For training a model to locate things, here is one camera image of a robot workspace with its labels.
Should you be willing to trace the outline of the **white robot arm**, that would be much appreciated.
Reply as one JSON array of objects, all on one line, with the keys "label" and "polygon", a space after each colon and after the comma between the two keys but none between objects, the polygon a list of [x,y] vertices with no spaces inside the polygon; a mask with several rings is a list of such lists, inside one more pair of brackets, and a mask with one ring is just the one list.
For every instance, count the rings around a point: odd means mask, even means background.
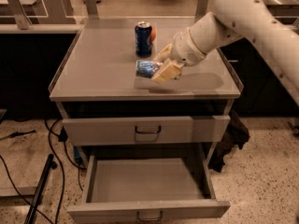
[{"label": "white robot arm", "polygon": [[164,83],[197,65],[213,49],[246,38],[299,104],[299,35],[269,12],[263,0],[214,0],[214,9],[178,32],[155,57],[163,65],[152,79]]}]

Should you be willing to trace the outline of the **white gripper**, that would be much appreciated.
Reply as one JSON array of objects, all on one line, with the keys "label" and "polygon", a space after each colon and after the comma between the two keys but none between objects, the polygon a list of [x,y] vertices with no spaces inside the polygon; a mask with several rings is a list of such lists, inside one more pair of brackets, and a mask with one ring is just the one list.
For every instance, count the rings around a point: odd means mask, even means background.
[{"label": "white gripper", "polygon": [[163,84],[167,80],[174,79],[181,74],[185,65],[193,66],[206,58],[194,44],[191,37],[191,29],[178,32],[174,35],[173,44],[165,46],[154,58],[153,61],[163,63],[160,69],[151,78],[154,82]]}]

